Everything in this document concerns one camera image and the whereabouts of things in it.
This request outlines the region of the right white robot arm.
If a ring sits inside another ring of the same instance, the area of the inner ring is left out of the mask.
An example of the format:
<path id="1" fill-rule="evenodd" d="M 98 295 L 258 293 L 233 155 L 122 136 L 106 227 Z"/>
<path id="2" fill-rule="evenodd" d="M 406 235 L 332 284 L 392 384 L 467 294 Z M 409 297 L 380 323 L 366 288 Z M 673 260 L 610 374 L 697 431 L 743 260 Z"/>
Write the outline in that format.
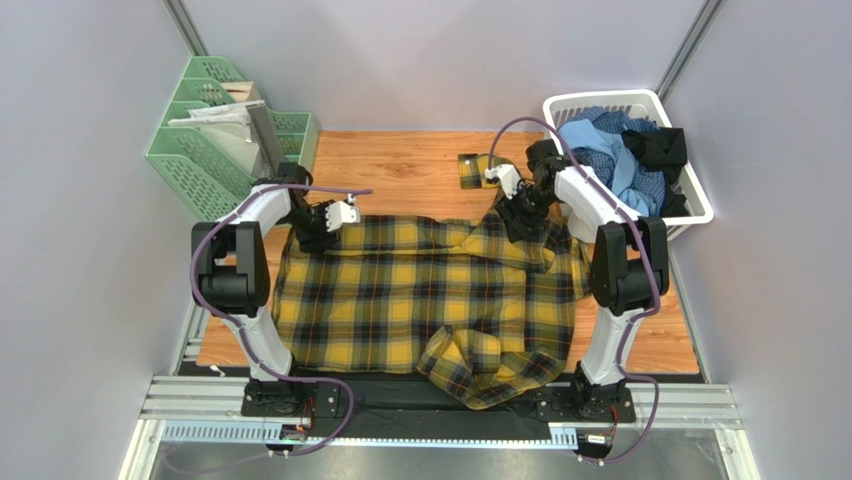
<path id="1" fill-rule="evenodd" d="M 642 320 L 658 312 L 669 287 L 666 226 L 628 209 L 572 153 L 561 155 L 551 140 L 527 150 L 531 180 L 490 159 L 485 179 L 498 185 L 496 203 L 512 242 L 529 240 L 549 207 L 571 210 L 576 238 L 593 247 L 589 286 L 598 304 L 591 343 L 579 361 L 568 404 L 584 420 L 598 419 L 627 399 L 625 362 Z"/>

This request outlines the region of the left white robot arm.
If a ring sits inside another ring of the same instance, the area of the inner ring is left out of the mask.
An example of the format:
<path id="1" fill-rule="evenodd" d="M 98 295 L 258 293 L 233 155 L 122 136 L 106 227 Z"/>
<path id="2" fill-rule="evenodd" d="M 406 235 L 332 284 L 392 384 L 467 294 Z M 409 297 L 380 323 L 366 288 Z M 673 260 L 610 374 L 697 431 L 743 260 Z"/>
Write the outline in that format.
<path id="1" fill-rule="evenodd" d="M 310 204 L 312 175 L 296 164 L 249 184 L 247 195 L 190 231 L 189 279 L 196 305 L 222 320 L 249 361 L 241 411 L 249 416 L 311 412 L 317 379 L 298 373 L 291 350 L 275 331 L 268 301 L 272 280 L 264 239 L 280 223 L 308 239 L 312 250 L 329 248 L 341 230 L 360 220 L 360 191 L 332 188 L 338 200 Z"/>

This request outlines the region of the yellow plaid long sleeve shirt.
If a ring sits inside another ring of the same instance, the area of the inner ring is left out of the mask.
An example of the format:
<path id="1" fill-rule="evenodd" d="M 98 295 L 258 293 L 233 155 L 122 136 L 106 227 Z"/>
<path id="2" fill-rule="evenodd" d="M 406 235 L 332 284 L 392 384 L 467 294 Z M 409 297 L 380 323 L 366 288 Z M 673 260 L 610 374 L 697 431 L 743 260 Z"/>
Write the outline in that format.
<path id="1" fill-rule="evenodd" d="M 304 369 L 419 373 L 483 410 L 565 370 L 589 270 L 562 217 L 511 242 L 495 210 L 366 215 L 320 252 L 288 237 L 271 316 Z"/>

